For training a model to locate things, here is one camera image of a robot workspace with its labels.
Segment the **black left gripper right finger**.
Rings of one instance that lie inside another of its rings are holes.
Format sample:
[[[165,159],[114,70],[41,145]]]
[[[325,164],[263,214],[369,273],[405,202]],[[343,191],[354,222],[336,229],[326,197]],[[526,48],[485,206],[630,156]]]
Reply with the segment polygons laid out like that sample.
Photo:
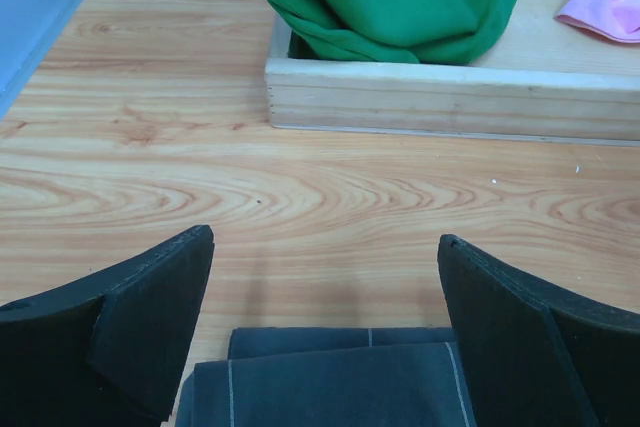
[[[455,235],[437,262],[477,425],[638,425],[638,314]]]

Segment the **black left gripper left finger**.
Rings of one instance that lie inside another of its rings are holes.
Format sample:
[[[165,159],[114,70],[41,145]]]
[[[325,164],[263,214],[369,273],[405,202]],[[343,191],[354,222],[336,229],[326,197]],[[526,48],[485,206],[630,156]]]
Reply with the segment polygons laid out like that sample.
[[[196,225],[111,267],[1,308],[4,426],[169,420],[210,275]]]

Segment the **wooden rack base tray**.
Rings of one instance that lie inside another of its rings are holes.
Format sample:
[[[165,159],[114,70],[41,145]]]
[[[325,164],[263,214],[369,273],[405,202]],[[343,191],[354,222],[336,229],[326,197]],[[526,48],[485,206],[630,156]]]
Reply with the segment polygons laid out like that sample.
[[[468,66],[302,59],[276,19],[265,65],[278,128],[635,146],[639,48],[555,19],[567,0],[518,0]]]

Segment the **dark grey checked cloth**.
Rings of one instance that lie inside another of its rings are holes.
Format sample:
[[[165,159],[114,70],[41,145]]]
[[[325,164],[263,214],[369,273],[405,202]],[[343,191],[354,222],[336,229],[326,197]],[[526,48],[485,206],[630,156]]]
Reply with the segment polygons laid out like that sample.
[[[249,327],[185,380],[178,426],[473,426],[450,328]]]

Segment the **pink t-shirt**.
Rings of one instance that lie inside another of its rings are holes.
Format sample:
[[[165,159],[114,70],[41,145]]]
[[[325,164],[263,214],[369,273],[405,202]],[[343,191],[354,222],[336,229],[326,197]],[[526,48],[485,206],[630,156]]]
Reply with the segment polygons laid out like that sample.
[[[569,0],[555,19],[615,42],[639,42],[639,0]]]

